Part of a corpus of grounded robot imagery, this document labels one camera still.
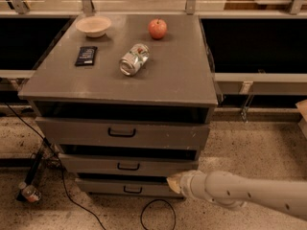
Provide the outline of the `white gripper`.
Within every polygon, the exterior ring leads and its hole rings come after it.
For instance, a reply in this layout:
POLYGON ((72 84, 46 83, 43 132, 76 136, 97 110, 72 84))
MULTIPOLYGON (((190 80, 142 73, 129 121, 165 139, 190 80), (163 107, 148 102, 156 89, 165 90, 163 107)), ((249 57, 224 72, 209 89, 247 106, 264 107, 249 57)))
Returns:
POLYGON ((170 175, 167 183, 176 194, 201 200, 210 200, 211 195, 206 191, 206 174, 201 171, 188 171, 170 175))

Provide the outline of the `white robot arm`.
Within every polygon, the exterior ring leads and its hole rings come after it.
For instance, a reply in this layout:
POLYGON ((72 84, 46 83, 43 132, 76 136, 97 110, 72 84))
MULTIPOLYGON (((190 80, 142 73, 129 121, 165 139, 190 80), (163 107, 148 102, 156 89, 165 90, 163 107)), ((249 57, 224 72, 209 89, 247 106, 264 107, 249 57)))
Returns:
POLYGON ((298 219, 307 219, 307 183, 250 179, 231 172, 187 171, 167 178, 177 194, 206 200, 230 210, 242 209, 247 202, 278 211, 298 219))

